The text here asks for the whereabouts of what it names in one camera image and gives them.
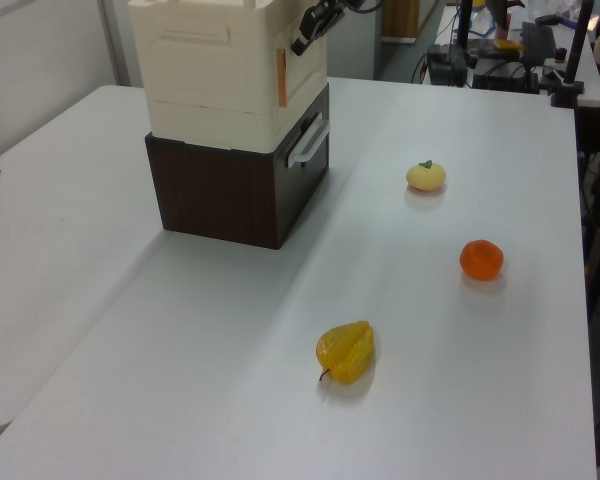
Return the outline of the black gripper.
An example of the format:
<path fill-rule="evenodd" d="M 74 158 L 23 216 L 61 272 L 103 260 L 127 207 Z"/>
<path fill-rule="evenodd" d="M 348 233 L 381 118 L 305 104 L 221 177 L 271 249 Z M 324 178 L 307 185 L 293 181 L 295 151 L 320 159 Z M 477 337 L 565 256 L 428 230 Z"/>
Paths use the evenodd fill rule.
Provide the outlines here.
<path fill-rule="evenodd" d="M 344 9 L 342 1 L 319 1 L 309 7 L 299 26 L 301 34 L 293 41 L 291 51 L 295 55 L 303 55 L 311 41 L 324 36 L 340 20 Z"/>

